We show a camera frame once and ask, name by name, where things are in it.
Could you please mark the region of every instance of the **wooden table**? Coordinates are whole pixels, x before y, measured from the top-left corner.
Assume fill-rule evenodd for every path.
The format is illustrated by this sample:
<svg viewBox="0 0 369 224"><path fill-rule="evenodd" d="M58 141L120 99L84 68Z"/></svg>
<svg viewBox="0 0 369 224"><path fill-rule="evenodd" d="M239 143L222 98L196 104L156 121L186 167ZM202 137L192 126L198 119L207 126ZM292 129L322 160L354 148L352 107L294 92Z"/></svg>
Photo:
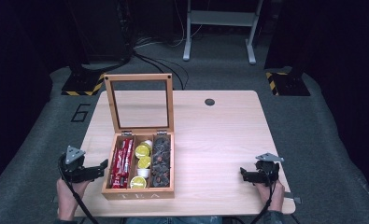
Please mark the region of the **wooden table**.
<svg viewBox="0 0 369 224"><path fill-rule="evenodd" d="M158 91L127 91L134 98ZM104 178L85 191L83 202L95 217L241 216L260 213L258 191L239 168L256 172L256 156L277 150L255 91L174 91L175 198L108 201ZM205 99L215 104L205 104ZM94 110L81 149L86 167L108 159L114 129L106 92ZM281 167L279 179L290 191ZM285 199L283 213L295 211ZM80 208L76 216L85 216Z"/></svg>

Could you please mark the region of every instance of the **open box lid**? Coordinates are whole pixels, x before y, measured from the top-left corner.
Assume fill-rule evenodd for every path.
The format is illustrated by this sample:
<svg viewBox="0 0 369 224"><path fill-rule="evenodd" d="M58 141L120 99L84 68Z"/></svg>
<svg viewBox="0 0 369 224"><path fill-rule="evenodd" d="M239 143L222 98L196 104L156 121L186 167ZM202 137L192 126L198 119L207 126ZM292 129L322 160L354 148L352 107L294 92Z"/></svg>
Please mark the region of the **open box lid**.
<svg viewBox="0 0 369 224"><path fill-rule="evenodd" d="M105 74L115 133L172 133L172 83L172 74Z"/></svg>

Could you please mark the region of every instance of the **person's arm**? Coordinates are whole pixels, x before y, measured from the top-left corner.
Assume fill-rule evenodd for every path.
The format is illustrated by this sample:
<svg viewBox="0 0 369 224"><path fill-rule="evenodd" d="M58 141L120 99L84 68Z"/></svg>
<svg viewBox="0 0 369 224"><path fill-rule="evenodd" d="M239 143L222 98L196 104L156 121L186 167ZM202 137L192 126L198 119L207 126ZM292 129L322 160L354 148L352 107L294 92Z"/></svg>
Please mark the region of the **person's arm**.
<svg viewBox="0 0 369 224"><path fill-rule="evenodd" d="M73 183L73 190L82 199L85 193L85 189L91 181L84 181L81 183ZM77 210L78 203L73 196L73 193L64 183L64 181L59 178L56 182L56 189L58 193L59 200L59 214L57 219L53 222L54 224L75 224L74 213Z"/></svg>
<svg viewBox="0 0 369 224"><path fill-rule="evenodd" d="M264 204L269 199L270 189L264 184L254 184L260 193L261 200ZM263 215L264 224L283 224L284 218L282 213L283 201L284 201L284 186L279 180L276 181L275 190L272 194L271 204L268 207L268 211Z"/></svg>

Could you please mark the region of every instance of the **person's hand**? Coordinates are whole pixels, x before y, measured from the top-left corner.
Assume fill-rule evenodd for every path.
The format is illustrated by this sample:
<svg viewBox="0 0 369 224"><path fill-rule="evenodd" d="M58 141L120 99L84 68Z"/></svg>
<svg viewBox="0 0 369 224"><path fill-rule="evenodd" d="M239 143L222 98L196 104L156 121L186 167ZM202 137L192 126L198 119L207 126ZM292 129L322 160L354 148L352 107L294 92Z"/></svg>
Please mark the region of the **person's hand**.
<svg viewBox="0 0 369 224"><path fill-rule="evenodd" d="M266 201L268 201L269 199L269 187L266 187L264 184L260 184L260 183L254 183L254 185L256 186L257 190L260 193L260 197L261 200L264 204L266 204ZM279 180L276 181L276 184L272 185L272 189L275 186L275 191L272 194L272 202L270 204L270 206L268 207L268 210L270 211L278 211L281 212L282 211L282 207L283 207L283 201L284 201L284 186L280 183Z"/></svg>
<svg viewBox="0 0 369 224"><path fill-rule="evenodd" d="M81 183L72 184L74 191L79 195L81 199L84 196L85 189L90 182L91 181L84 181ZM64 221L73 220L74 213L76 212L78 207L78 203L74 198L73 193L61 178L59 178L56 182L56 189L58 191L58 199L59 199L58 218Z"/></svg>

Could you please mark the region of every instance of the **metal rack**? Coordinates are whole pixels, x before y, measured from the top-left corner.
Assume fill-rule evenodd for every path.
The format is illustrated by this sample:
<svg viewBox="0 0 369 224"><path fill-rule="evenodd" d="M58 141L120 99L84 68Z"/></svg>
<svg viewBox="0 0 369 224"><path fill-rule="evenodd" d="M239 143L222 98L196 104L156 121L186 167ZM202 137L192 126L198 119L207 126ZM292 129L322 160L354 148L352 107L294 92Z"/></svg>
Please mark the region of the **metal rack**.
<svg viewBox="0 0 369 224"><path fill-rule="evenodd" d="M246 48L248 50L248 61L250 64L256 63L252 42L256 31L257 23L260 17L263 0L258 0L255 12L224 12L224 11L203 11L191 10L191 0L187 5L187 39L184 48L183 60L190 59L191 52L191 25L207 24L207 25L230 25L230 26L247 26L251 27L248 39L246 39Z"/></svg>

